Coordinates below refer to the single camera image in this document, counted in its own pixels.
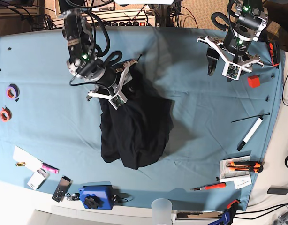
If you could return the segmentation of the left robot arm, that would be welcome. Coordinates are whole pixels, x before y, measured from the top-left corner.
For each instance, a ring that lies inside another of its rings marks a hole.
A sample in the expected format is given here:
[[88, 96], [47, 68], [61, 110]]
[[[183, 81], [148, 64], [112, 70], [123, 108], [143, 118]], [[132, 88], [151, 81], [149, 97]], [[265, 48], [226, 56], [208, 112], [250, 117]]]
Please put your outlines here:
[[228, 15], [215, 12], [211, 16], [213, 24], [226, 32], [224, 39], [205, 36], [197, 41], [208, 45], [208, 75], [215, 72], [217, 61], [223, 59], [222, 76], [227, 81], [239, 80], [245, 73], [251, 73], [253, 65], [264, 67], [259, 55], [250, 55], [248, 48], [257, 42], [262, 31], [267, 27], [268, 10], [261, 0], [230, 0], [227, 5]]

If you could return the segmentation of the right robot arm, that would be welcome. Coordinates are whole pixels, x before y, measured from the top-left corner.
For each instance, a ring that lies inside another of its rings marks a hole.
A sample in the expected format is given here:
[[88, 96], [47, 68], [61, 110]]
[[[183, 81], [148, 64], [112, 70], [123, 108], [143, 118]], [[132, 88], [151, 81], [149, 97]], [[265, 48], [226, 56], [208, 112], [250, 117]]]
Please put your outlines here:
[[100, 25], [106, 39], [106, 48], [96, 43], [95, 25], [90, 24], [82, 11], [78, 8], [69, 9], [63, 13], [64, 26], [62, 33], [68, 42], [70, 58], [67, 67], [73, 78], [84, 79], [85, 84], [96, 86], [88, 92], [88, 99], [104, 98], [109, 102], [127, 102], [122, 88], [131, 78], [128, 77], [129, 67], [136, 61], [131, 60], [123, 64], [121, 51], [112, 52], [105, 60], [110, 49], [110, 38], [101, 19], [89, 12], [90, 18], [95, 18]]

